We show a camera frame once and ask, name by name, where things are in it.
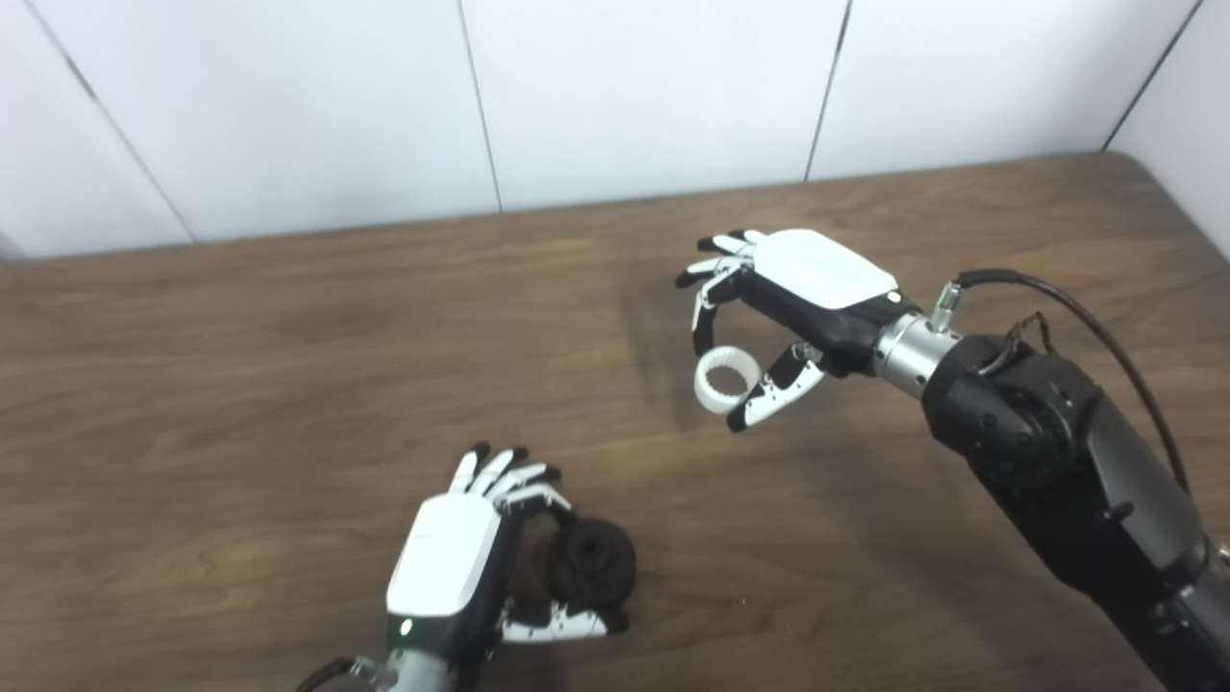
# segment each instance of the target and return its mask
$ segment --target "white back panel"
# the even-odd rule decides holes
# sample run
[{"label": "white back panel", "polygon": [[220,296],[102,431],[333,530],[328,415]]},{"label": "white back panel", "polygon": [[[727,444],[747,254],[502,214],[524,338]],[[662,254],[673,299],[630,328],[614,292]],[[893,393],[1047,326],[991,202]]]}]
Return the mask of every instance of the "white back panel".
[{"label": "white back panel", "polygon": [[0,232],[28,257],[192,240],[20,0],[0,0]]},{"label": "white back panel", "polygon": [[36,0],[198,237],[494,211],[455,0]]},{"label": "white back panel", "polygon": [[1192,0],[854,0],[811,178],[1101,149]]},{"label": "white back panel", "polygon": [[1230,257],[1230,2],[1200,5],[1111,149],[1139,159]]},{"label": "white back panel", "polygon": [[845,0],[464,0],[504,208],[800,182]]}]

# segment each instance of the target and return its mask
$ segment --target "wood grain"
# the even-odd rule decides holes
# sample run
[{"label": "wood grain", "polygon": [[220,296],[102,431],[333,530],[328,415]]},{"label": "wood grain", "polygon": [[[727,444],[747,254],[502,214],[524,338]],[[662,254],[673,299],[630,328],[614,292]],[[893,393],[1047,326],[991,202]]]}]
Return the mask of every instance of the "wood grain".
[{"label": "wood grain", "polygon": [[[1230,270],[1132,160],[1084,155],[0,268],[0,676],[292,690],[381,650],[413,513],[477,439],[621,524],[633,629],[502,649],[482,690],[1154,690],[918,404],[827,382],[733,436],[691,395],[696,237],[817,227],[927,301],[1012,265],[1112,326],[1230,537]],[[1074,320],[1060,350],[1143,411]],[[720,342],[790,340],[752,310]]]}]

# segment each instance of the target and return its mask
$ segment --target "robot finger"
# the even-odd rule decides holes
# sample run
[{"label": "robot finger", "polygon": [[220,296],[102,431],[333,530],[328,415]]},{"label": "robot finger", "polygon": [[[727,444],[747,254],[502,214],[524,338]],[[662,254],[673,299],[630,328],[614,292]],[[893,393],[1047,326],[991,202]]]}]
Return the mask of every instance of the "robot finger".
[{"label": "robot finger", "polygon": [[496,455],[494,458],[482,467],[482,471],[478,472],[478,476],[474,479],[474,486],[470,487],[470,494],[486,495],[487,489],[499,481],[499,477],[504,476],[504,471],[509,466],[529,456],[530,451],[525,447],[514,447]]},{"label": "robot finger", "polygon": [[824,380],[824,371],[802,356],[800,344],[792,344],[752,388],[748,398],[726,418],[726,425],[742,433],[793,404]]},{"label": "robot finger", "polygon": [[549,467],[544,463],[530,465],[525,468],[513,470],[506,473],[504,477],[501,478],[498,483],[491,487],[491,490],[487,492],[487,499],[494,501],[499,499],[502,495],[507,495],[508,493],[524,487],[526,483],[531,481],[538,481],[538,482],[557,481],[560,476],[561,476],[560,470],[555,467]]},{"label": "robot finger", "polygon": [[713,235],[696,241],[696,248],[702,252],[722,252],[723,254],[740,254],[750,251],[752,243],[733,235]]},{"label": "robot finger", "polygon": [[702,278],[713,278],[720,273],[727,273],[737,269],[744,263],[747,263],[745,257],[737,257],[733,254],[722,254],[721,257],[701,259],[689,264],[683,273],[675,277],[675,288],[688,288]]},{"label": "robot finger", "polygon": [[733,235],[734,237],[738,237],[739,240],[745,240],[745,241],[748,241],[748,242],[750,242],[753,245],[755,245],[755,243],[760,242],[761,240],[764,240],[765,237],[768,237],[765,234],[760,232],[759,230],[754,230],[754,229],[750,229],[750,227],[743,229],[743,230],[732,230],[731,235]]},{"label": "robot finger", "polygon": [[453,476],[453,483],[449,484],[449,493],[465,493],[474,483],[474,471],[478,468],[478,462],[486,460],[490,454],[491,445],[486,442],[480,442],[470,449],[461,457],[461,463],[458,465],[458,472]]},{"label": "robot finger", "polygon": [[622,611],[577,611],[558,601],[517,600],[501,626],[501,638],[510,644],[550,644],[626,631]]},{"label": "robot finger", "polygon": [[526,520],[544,511],[551,513],[560,526],[567,526],[577,519],[572,511],[572,503],[565,500],[558,490],[546,483],[535,483],[520,490],[513,490],[494,503],[504,515],[517,520]]},{"label": "robot finger", "polygon": [[697,356],[704,356],[713,348],[713,318],[717,317],[717,305],[729,302],[740,295],[739,272],[731,269],[708,279],[696,291],[696,305],[692,309],[692,348]]},{"label": "robot finger", "polygon": [[675,277],[675,288],[688,288],[702,278],[712,277],[713,272],[717,270],[717,267],[722,263],[722,259],[727,258],[728,257],[712,257],[688,264],[688,268],[685,268],[681,274]]}]

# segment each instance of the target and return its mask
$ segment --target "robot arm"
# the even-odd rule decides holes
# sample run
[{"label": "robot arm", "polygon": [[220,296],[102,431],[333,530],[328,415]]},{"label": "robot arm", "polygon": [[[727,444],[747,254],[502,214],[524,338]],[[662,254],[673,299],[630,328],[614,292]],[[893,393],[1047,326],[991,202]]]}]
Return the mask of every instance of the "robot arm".
[{"label": "robot arm", "polygon": [[1225,551],[1077,366],[1050,349],[1034,353],[1020,328],[972,337],[948,328],[975,278],[950,283],[924,316],[891,274],[815,231],[736,231],[700,248],[724,256],[676,279],[683,286],[713,273],[697,294],[697,355],[713,342],[711,312],[734,297],[804,339],[729,413],[732,430],[798,399],[808,368],[882,379],[920,401],[931,435],[967,460],[1050,572],[1107,613],[1167,690],[1230,690]]}]

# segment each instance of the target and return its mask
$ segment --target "white plastic ring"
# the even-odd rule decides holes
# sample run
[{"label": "white plastic ring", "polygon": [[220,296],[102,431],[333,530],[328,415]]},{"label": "white plastic ring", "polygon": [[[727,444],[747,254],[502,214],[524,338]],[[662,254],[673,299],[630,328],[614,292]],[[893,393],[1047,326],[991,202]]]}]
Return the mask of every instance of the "white plastic ring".
[{"label": "white plastic ring", "polygon": [[[742,395],[724,395],[718,392],[708,381],[708,374],[718,369],[729,369],[743,379],[747,390]],[[700,406],[715,414],[728,414],[738,407],[743,398],[752,392],[752,388],[760,382],[760,365],[752,358],[752,354],[736,349],[734,345],[718,345],[710,353],[700,358],[696,364],[696,380],[692,390],[696,391],[696,399]]]}]

